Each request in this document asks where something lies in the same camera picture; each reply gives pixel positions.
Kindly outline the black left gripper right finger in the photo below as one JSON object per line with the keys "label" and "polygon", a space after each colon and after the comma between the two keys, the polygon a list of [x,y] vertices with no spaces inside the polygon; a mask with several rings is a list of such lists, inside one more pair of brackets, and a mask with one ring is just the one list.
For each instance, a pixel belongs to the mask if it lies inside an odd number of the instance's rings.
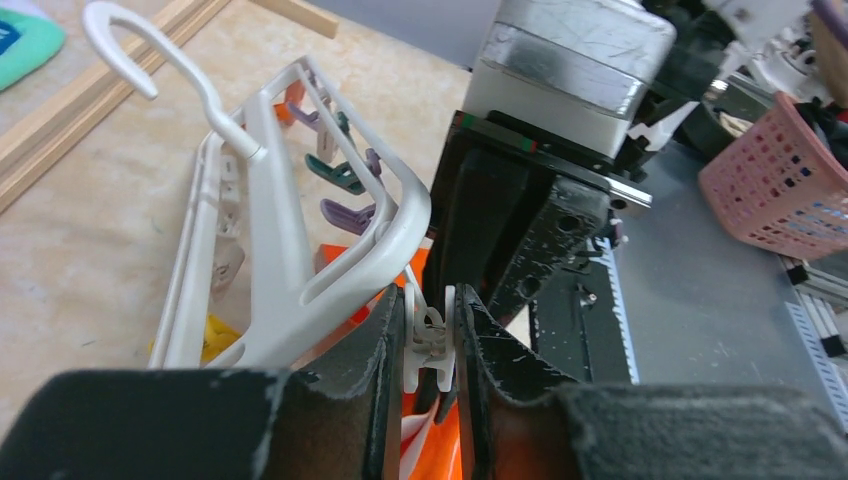
{"label": "black left gripper right finger", "polygon": [[783,387],[579,383],[455,289],[467,479],[843,479],[847,439]]}

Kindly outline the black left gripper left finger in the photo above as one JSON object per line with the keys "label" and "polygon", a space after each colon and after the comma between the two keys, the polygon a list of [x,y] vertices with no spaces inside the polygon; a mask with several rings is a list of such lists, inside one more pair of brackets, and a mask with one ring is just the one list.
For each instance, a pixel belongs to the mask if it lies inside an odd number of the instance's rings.
{"label": "black left gripper left finger", "polygon": [[304,368],[77,370],[28,401],[5,479],[395,479],[404,294]]}

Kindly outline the orange underwear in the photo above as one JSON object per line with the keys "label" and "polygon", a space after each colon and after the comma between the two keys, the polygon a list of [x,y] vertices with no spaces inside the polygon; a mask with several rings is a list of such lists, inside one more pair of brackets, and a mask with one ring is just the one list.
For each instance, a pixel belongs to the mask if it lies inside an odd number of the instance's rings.
{"label": "orange underwear", "polygon": [[[314,255],[314,267],[320,272],[347,250],[348,247],[320,244]],[[423,268],[429,249],[419,248],[411,261],[416,280],[422,280]],[[350,333],[363,323],[374,309],[381,294],[361,306],[341,326],[342,333]],[[417,393],[423,391],[423,380]],[[461,479],[461,453],[458,413],[450,407],[445,423],[436,425],[435,410],[413,413],[416,394],[405,393],[402,401],[400,479]]]}

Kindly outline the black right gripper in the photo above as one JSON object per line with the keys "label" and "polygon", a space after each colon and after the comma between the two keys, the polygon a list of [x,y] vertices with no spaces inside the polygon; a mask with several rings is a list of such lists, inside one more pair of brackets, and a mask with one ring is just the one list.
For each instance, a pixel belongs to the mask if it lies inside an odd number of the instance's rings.
{"label": "black right gripper", "polygon": [[[532,169],[563,176],[525,195]],[[602,227],[609,195],[630,215],[653,203],[606,155],[499,111],[455,111],[431,186],[425,299],[442,310],[446,286],[469,285],[508,325]]]}

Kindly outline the white multi-clip hanger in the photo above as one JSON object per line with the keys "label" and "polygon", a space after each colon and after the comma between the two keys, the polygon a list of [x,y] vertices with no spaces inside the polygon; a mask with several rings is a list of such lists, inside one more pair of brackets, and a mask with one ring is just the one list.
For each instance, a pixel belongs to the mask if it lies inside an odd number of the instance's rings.
{"label": "white multi-clip hanger", "polygon": [[[416,253],[430,219],[426,186],[354,110],[309,56],[286,66],[237,109],[226,112],[206,74],[147,19],[120,5],[94,1],[83,12],[85,33],[110,68],[148,99],[157,87],[113,35],[127,29],[157,50],[198,93],[210,133],[197,151],[197,170],[177,259],[149,365],[201,364],[217,221],[227,208],[220,193],[221,153],[246,164],[251,255],[250,324],[215,367],[294,364],[392,283]],[[272,101],[301,83],[340,151],[373,198],[375,214],[358,241],[321,271],[310,257],[294,164]]]}

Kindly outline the white corner clothes peg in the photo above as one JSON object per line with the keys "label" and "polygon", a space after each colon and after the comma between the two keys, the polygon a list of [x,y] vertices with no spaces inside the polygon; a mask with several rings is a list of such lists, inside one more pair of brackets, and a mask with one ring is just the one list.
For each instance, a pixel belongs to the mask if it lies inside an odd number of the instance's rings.
{"label": "white corner clothes peg", "polygon": [[404,291],[405,344],[403,355],[403,390],[413,394],[419,386],[419,371],[436,372],[441,392],[452,389],[456,348],[454,341],[456,288],[445,288],[445,310],[430,307],[417,281],[407,279]]}

